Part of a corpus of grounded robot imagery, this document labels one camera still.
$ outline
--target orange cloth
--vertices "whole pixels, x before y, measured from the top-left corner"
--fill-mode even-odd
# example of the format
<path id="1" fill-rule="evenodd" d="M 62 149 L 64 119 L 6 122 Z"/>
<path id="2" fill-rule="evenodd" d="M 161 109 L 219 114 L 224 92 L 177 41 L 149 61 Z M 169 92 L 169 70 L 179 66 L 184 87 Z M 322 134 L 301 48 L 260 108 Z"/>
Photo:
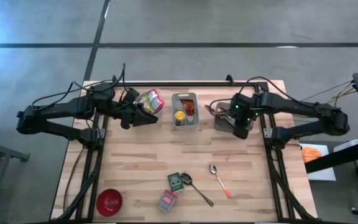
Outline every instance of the orange cloth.
<path id="1" fill-rule="evenodd" d="M 323 156 L 321 155 L 321 152 L 317 149 L 313 149 L 312 147 L 304 147 L 302 149 L 303 162 L 305 163 L 320 158 L 321 156 Z"/>

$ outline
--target food package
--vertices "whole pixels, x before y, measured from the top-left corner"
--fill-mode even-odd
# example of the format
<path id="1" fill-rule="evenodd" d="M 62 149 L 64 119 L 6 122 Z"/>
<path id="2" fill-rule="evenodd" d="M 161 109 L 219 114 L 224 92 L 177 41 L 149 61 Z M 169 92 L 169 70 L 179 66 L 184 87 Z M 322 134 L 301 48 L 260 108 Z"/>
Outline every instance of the food package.
<path id="1" fill-rule="evenodd" d="M 140 95 L 137 102 L 142 103 L 144 110 L 150 114 L 158 113 L 165 104 L 156 90 L 150 90 Z"/>
<path id="2" fill-rule="evenodd" d="M 185 107 L 186 114 L 193 116 L 195 113 L 194 101 L 188 100 L 188 99 L 180 99 L 180 101 L 181 101 L 181 103 L 183 103 L 183 106 Z"/>

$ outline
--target metal spoon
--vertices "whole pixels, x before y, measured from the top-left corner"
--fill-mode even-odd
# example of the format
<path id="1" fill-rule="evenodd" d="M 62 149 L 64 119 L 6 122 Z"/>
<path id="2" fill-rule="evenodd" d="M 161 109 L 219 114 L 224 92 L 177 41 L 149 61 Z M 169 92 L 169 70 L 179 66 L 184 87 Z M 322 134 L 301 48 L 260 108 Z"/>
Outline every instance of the metal spoon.
<path id="1" fill-rule="evenodd" d="M 219 183 L 221 184 L 221 186 L 222 186 L 222 188 L 223 188 L 224 193 L 226 194 L 226 196 L 227 196 L 227 197 L 230 197 L 231 194 L 230 194 L 229 190 L 225 188 L 225 186 L 223 185 L 221 179 L 219 179 L 219 177 L 218 177 L 218 170 L 217 170 L 217 168 L 216 168 L 216 166 L 215 166 L 214 164 L 209 165 L 209 171 L 211 171 L 211 173 L 212 173 L 213 175 L 215 175 L 215 177 L 217 178 L 217 180 L 218 180 Z"/>
<path id="2" fill-rule="evenodd" d="M 205 199 L 205 201 L 208 203 L 209 206 L 213 207 L 214 203 L 205 195 L 203 195 L 203 193 L 201 193 L 194 185 L 193 185 L 193 180 L 191 179 L 190 175 L 188 174 L 180 174 L 180 179 L 181 181 L 186 184 L 186 185 L 191 185 L 194 187 L 194 189 L 197 190 L 197 192 Z"/>

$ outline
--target yellow bottle cap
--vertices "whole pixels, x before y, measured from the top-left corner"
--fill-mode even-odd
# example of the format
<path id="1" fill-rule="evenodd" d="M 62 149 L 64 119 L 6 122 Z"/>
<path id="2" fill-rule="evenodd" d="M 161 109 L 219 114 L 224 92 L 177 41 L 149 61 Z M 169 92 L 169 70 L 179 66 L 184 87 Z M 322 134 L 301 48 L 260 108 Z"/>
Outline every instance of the yellow bottle cap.
<path id="1" fill-rule="evenodd" d="M 183 111 L 178 111 L 175 113 L 175 118 L 178 121 L 184 121 L 185 120 L 185 113 Z"/>

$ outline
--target metal bracket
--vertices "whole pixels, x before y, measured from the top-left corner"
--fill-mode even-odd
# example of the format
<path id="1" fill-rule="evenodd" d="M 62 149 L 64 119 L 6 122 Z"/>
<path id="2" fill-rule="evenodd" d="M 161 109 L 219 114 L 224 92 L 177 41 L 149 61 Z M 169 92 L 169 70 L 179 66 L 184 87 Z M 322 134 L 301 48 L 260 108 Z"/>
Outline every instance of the metal bracket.
<path id="1" fill-rule="evenodd" d="M 104 128 L 98 130 L 98 139 L 102 139 L 106 136 L 106 130 Z"/>
<path id="2" fill-rule="evenodd" d="M 227 75 L 225 81 L 229 81 L 230 85 L 234 86 L 234 80 L 233 80 L 233 77 L 230 74 Z"/>
<path id="3" fill-rule="evenodd" d="M 257 82 L 257 85 L 264 91 L 269 91 L 269 85 L 267 82 Z"/>
<path id="4" fill-rule="evenodd" d="M 265 138 L 272 138 L 273 129 L 272 128 L 264 128 L 264 136 Z"/>

